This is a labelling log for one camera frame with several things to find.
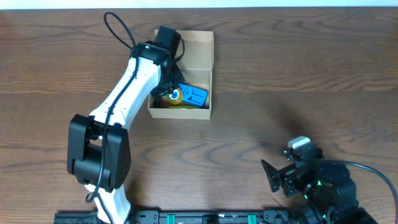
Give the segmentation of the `yellow tape roll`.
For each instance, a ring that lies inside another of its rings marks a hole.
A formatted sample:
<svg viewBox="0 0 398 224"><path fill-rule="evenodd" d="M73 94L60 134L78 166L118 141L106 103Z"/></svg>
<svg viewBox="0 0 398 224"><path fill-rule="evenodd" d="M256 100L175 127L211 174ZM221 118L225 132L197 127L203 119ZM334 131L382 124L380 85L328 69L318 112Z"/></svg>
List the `yellow tape roll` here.
<svg viewBox="0 0 398 224"><path fill-rule="evenodd" d="M180 104L183 101L183 91L181 88L175 89L171 94L167 95L167 100L173 105Z"/></svg>

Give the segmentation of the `cardboard box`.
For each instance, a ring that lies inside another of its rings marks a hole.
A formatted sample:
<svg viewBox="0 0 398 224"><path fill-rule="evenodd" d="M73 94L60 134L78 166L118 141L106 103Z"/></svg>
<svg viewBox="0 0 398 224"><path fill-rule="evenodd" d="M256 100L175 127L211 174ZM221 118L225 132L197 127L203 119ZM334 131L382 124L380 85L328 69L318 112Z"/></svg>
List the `cardboard box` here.
<svg viewBox="0 0 398 224"><path fill-rule="evenodd" d="M147 109L153 118L167 119L210 119L212 106L212 78L214 64L214 34L212 31L180 30L183 44L178 46L177 55L182 59L177 65L184 76L183 84L208 92L206 103L201 109L168 109L169 106L192 106L186 103L172 105L162 97L162 107L154 108L154 98L149 96Z"/></svg>

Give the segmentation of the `blue plastic tray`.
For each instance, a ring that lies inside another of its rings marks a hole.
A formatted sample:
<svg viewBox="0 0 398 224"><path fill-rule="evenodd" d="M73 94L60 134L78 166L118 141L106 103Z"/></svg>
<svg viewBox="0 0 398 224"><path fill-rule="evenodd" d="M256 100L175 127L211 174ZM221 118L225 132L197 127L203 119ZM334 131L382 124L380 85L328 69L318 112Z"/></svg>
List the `blue plastic tray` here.
<svg viewBox="0 0 398 224"><path fill-rule="evenodd" d="M207 91L182 83L179 84L179 87L183 93L183 103L198 106L200 108L204 107L208 96Z"/></svg>

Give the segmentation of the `red black stapler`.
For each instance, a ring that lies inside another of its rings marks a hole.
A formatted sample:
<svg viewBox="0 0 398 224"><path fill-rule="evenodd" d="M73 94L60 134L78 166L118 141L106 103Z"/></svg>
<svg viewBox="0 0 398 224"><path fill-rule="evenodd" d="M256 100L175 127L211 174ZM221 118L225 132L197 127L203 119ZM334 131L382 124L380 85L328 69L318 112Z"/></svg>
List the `red black stapler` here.
<svg viewBox="0 0 398 224"><path fill-rule="evenodd" d="M154 108L161 108L162 107L162 97L156 96L154 98Z"/></svg>

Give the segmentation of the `yellow highlighter pen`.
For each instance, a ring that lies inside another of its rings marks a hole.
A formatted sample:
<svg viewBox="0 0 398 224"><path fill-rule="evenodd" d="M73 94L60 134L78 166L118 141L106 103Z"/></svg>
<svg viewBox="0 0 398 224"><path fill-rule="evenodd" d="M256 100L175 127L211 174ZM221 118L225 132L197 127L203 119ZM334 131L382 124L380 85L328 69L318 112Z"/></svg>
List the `yellow highlighter pen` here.
<svg viewBox="0 0 398 224"><path fill-rule="evenodd" d="M168 107L168 109L188 109L188 110L190 110L190 109L201 109L200 107L198 107L198 106L169 106Z"/></svg>

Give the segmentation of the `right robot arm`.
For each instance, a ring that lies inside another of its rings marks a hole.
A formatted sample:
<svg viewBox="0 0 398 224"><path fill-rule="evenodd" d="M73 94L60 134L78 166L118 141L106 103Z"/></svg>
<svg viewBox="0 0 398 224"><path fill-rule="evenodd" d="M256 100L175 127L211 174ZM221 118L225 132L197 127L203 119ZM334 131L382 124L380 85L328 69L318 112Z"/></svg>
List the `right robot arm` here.
<svg viewBox="0 0 398 224"><path fill-rule="evenodd" d="M344 164L327 163L322 150L307 146L285 152L293 164L276 169L261 160L272 192L301 194L307 204L288 211L290 223L370 224L375 219L359 206L356 185Z"/></svg>

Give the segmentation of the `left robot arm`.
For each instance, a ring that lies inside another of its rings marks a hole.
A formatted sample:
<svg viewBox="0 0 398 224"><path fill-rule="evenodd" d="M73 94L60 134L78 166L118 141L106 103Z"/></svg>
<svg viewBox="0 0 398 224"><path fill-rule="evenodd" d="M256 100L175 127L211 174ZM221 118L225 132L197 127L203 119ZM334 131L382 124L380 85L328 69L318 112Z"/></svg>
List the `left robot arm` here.
<svg viewBox="0 0 398 224"><path fill-rule="evenodd" d="M67 171L89 191L97 217L125 223L131 210L124 181L131 166L128 131L147 95L164 96L182 82L177 41L140 42L131 49L124 75L89 116L76 114L68 129Z"/></svg>

